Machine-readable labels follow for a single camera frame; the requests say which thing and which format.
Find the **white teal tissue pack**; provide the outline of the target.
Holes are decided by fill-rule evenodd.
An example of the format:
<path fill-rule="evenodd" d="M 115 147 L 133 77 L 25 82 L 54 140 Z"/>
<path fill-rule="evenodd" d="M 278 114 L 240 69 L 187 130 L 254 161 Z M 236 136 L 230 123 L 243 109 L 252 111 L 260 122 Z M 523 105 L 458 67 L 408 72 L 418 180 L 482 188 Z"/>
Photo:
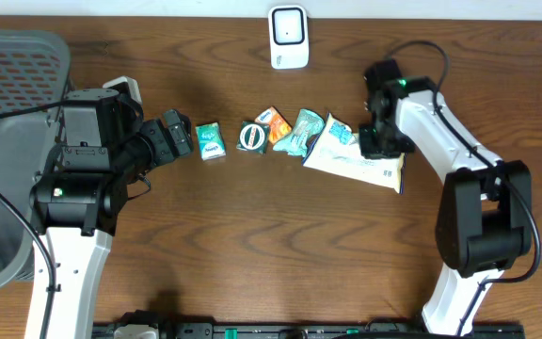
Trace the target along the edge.
<path fill-rule="evenodd" d="M 217 122 L 196 127 L 201 159 L 212 160 L 226 155 L 226 148 Z"/>

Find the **yellow printed bag pack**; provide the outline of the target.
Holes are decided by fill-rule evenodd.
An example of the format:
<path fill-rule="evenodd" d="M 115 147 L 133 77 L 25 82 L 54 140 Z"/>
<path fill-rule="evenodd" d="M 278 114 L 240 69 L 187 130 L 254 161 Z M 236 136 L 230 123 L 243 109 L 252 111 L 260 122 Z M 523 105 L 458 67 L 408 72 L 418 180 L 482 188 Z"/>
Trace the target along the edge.
<path fill-rule="evenodd" d="M 302 165 L 402 193 L 402 169 L 406 157 L 368 159 L 360 151 L 359 134 L 327 113 L 326 125 L 316 137 Z"/>

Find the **teal snack packet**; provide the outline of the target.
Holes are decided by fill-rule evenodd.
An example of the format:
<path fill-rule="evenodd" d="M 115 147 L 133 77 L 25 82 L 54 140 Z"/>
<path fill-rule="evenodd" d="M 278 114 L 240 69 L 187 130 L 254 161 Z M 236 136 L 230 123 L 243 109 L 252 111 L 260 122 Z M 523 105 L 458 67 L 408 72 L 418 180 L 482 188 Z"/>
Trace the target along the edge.
<path fill-rule="evenodd" d="M 273 146 L 273 150 L 286 152 L 290 156 L 304 157 L 308 153 L 308 140 L 320 134 L 324 127 L 325 121 L 323 118 L 311 110 L 302 108 L 292 131 L 279 140 Z"/>

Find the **dark green round-logo packet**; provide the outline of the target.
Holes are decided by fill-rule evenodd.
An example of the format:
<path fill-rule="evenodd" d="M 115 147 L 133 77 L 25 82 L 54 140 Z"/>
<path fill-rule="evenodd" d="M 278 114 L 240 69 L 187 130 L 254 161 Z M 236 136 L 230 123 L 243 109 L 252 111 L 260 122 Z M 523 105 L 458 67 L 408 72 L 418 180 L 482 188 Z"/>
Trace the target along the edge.
<path fill-rule="evenodd" d="M 264 154 L 266 152 L 270 127 L 254 121 L 243 121 L 237 138 L 236 148 L 240 151 Z"/>

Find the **orange tissue packet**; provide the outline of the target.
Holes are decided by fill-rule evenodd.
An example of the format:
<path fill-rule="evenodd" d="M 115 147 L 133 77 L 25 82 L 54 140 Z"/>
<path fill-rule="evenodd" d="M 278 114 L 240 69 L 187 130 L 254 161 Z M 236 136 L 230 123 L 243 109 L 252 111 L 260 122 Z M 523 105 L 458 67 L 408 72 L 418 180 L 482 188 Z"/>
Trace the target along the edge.
<path fill-rule="evenodd" d="M 255 122 L 267 125 L 269 127 L 268 140 L 272 144 L 276 144 L 292 131 L 292 126 L 273 106 L 270 106 L 259 114 L 256 117 Z"/>

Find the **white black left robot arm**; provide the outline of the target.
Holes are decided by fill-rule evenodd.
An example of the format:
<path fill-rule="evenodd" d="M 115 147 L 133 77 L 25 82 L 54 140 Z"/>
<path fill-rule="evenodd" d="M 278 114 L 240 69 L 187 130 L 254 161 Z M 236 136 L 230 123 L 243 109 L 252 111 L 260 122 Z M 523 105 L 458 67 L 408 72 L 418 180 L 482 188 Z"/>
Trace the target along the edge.
<path fill-rule="evenodd" d="M 69 92 L 66 141 L 31 189 L 31 225 L 47 256 L 35 260 L 27 338 L 89 338 L 98 288 L 128 186 L 194 150 L 191 121 L 175 109 L 145 120 L 129 87 Z"/>

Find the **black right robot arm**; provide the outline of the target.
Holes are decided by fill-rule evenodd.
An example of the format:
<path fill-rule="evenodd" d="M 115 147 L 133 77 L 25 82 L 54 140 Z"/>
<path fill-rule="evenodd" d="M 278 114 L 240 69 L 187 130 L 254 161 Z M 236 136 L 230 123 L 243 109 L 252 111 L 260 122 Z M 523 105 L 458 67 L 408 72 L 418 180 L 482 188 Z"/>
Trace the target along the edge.
<path fill-rule="evenodd" d="M 531 174 L 484 147 L 427 77 L 367 75 L 369 124 L 361 154 L 373 160 L 419 150 L 442 182 L 435 238 L 442 269 L 422 324 L 433 334 L 464 336 L 495 283 L 530 250 L 534 237 Z"/>

